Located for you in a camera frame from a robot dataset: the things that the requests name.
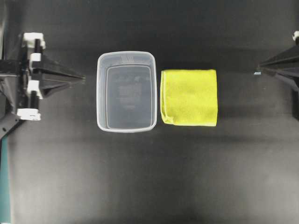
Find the plastic container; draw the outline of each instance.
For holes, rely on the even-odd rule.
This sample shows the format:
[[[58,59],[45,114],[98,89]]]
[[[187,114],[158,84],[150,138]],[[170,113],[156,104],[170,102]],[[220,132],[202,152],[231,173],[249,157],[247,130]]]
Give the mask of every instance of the plastic container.
[[[121,51],[99,57],[97,121],[103,131],[135,133],[157,122],[155,58],[148,52]]]

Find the green strip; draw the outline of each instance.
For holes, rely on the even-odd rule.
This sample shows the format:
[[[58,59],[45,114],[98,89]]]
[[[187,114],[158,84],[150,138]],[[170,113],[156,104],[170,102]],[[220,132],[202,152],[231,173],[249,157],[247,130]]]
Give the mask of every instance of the green strip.
[[[0,223],[10,223],[10,202],[7,167],[7,139],[2,140],[0,167]]]

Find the folded towel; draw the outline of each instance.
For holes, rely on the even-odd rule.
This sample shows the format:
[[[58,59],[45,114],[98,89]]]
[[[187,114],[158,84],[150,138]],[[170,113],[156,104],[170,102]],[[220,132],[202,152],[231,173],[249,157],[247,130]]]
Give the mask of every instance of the folded towel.
[[[163,70],[160,102],[162,120],[166,124],[216,126],[216,71]]]

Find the black background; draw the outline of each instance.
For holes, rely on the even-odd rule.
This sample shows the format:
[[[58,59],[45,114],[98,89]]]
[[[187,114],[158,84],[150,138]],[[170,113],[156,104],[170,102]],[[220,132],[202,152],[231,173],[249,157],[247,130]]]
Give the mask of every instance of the black background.
[[[292,47],[297,0],[6,1],[6,55],[20,32],[86,84],[41,102],[8,138],[13,223],[299,222],[299,122],[290,89],[253,76]],[[162,69],[217,70],[217,127],[146,133],[96,123],[98,57],[148,51]]]

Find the black mechanical arm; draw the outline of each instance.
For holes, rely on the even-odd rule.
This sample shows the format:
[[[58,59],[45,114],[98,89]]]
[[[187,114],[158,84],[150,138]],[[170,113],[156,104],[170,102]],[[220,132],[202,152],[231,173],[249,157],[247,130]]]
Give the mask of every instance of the black mechanical arm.
[[[85,81],[85,77],[45,56],[45,47],[43,34],[24,33],[12,52],[15,60],[0,60],[0,91],[7,99],[0,139],[23,120],[40,120],[40,100]]]

